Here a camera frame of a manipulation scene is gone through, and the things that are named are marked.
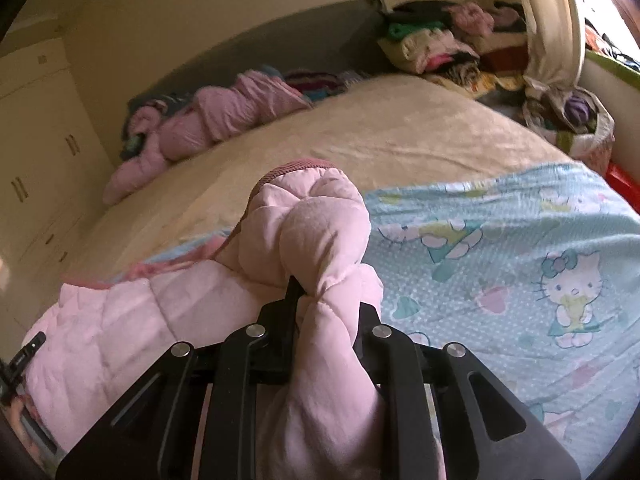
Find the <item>beige bed sheet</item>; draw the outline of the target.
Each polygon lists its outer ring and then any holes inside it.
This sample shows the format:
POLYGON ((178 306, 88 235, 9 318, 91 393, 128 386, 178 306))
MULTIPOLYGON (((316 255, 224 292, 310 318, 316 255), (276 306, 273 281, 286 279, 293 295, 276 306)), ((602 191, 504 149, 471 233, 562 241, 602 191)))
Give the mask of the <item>beige bed sheet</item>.
POLYGON ((264 174, 308 158, 337 166, 362 192, 495 178, 569 160, 517 122, 438 84, 372 78, 179 162, 108 208, 64 281, 105 282, 190 236, 231 228, 264 174))

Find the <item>blue cartoon print blanket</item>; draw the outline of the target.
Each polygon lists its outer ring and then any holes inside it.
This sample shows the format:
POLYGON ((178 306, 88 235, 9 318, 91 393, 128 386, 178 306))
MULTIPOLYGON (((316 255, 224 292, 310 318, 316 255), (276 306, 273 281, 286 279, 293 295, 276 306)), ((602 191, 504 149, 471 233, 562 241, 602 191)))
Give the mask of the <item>blue cartoon print blanket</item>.
POLYGON ((464 344, 596 472, 639 402, 638 214, 575 164, 362 198, 382 321, 464 344))

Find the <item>pile of folded clothes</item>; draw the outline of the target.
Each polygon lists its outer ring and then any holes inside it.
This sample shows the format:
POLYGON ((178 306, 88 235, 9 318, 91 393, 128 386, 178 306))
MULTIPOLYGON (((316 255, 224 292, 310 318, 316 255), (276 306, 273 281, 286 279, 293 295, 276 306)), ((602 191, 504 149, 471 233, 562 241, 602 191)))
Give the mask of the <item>pile of folded clothes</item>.
POLYGON ((474 100, 518 102, 528 38, 518 3, 409 1, 382 14, 378 46, 396 70, 474 100))

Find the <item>dark grey headboard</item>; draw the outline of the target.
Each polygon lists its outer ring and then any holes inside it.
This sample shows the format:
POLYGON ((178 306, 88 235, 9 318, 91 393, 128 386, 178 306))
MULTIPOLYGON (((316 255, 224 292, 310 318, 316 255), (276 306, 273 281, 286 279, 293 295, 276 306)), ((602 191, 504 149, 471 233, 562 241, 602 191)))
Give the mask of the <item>dark grey headboard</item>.
POLYGON ((195 55, 133 96, 127 108, 161 94, 228 86, 237 74, 264 65, 282 73, 384 72, 390 63, 376 43, 384 8, 384 0, 347 0, 260 24, 195 55))

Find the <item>cream wardrobe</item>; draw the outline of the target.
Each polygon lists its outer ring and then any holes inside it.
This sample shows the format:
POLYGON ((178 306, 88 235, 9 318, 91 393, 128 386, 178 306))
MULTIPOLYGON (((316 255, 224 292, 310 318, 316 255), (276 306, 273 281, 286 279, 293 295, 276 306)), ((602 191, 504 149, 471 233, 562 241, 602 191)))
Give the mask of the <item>cream wardrobe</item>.
POLYGON ((62 40, 1 60, 1 303, 28 327, 53 304, 103 214, 113 171, 76 88, 62 40))

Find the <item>cream curtain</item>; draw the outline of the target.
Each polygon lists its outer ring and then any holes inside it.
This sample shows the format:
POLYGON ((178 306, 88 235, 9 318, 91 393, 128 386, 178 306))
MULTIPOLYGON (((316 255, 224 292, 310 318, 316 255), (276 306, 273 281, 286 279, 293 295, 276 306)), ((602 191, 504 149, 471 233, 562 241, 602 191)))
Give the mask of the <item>cream curtain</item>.
POLYGON ((578 0, 521 0, 529 63, 525 76, 538 84, 573 87, 582 73, 585 23, 578 0))

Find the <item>dark striped folded garment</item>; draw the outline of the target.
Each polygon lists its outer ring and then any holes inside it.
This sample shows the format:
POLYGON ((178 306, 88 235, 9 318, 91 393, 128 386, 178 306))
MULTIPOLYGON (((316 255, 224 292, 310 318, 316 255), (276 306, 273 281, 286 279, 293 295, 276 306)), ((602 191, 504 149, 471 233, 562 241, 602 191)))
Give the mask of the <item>dark striped folded garment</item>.
POLYGON ((284 75, 284 81, 315 103, 345 93, 350 86, 363 81, 363 76, 353 70, 345 70, 339 74, 292 70, 284 75))

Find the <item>plastic bag of clothes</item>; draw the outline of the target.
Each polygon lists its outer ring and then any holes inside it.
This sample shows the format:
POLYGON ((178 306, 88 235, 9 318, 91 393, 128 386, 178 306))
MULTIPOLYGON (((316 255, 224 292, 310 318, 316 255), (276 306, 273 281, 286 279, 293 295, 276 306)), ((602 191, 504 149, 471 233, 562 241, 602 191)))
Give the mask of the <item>plastic bag of clothes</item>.
POLYGON ((525 95, 526 127, 604 177, 615 143, 615 120, 599 98, 582 87, 533 82, 525 95))

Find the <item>red box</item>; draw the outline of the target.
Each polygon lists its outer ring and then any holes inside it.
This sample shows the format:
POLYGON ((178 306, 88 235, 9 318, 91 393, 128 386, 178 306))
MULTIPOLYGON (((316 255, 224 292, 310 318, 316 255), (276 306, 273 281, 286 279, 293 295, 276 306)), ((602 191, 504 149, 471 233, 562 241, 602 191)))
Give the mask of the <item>red box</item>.
POLYGON ((640 212, 640 185, 615 162, 608 164, 605 181, 635 212, 640 212))

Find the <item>light pink quilted jacket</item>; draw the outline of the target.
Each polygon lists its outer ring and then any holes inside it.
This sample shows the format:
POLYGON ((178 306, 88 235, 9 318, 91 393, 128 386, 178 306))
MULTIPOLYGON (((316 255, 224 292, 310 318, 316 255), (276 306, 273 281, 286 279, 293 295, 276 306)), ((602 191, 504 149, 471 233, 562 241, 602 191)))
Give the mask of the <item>light pink quilted jacket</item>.
POLYGON ((361 305, 378 312, 383 299, 363 260, 370 229, 346 174, 307 162, 263 177, 211 255, 147 278, 64 284, 35 322, 47 340, 25 374, 64 457, 173 344, 219 344, 296 280, 292 375, 258 388, 254 479, 384 479, 384 400, 354 349, 361 305))

